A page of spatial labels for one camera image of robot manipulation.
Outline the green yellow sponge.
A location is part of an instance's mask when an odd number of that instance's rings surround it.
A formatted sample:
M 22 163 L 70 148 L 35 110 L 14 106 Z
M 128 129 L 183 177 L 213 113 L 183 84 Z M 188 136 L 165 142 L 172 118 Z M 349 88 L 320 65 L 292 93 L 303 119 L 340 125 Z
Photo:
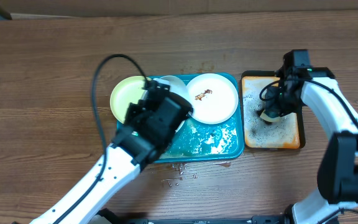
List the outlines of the green yellow sponge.
M 279 117 L 279 116 L 274 117 L 274 118 L 269 117 L 268 114 L 265 112 L 265 110 L 258 110 L 257 114 L 266 123 L 276 123 L 276 122 L 281 121 L 281 117 Z

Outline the yellow plate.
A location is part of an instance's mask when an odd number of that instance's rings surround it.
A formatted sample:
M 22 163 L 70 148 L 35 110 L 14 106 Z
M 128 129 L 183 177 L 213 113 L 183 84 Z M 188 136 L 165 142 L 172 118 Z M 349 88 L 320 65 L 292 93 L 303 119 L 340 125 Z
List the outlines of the yellow plate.
M 114 117 L 124 123 L 130 103 L 137 103 L 145 94 L 143 76 L 133 76 L 123 79 L 111 92 L 110 108 Z

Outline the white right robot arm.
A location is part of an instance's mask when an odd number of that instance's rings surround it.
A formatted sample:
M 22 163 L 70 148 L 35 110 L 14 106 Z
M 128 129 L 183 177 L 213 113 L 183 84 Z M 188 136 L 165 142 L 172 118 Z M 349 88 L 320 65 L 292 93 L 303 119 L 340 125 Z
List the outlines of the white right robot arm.
M 272 122 L 307 106 L 329 143 L 318 169 L 317 189 L 286 210 L 290 223 L 334 223 L 358 207 L 358 113 L 341 93 L 326 67 L 292 67 L 277 71 L 278 80 L 263 87 L 262 119 Z

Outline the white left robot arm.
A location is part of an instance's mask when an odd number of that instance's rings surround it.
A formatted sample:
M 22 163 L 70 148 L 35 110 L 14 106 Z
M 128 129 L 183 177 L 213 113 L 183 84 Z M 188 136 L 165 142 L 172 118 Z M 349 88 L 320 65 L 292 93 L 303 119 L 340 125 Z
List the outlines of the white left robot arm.
M 186 85 L 174 77 L 150 80 L 103 156 L 51 209 L 34 223 L 88 223 L 106 202 L 172 145 L 193 111 Z

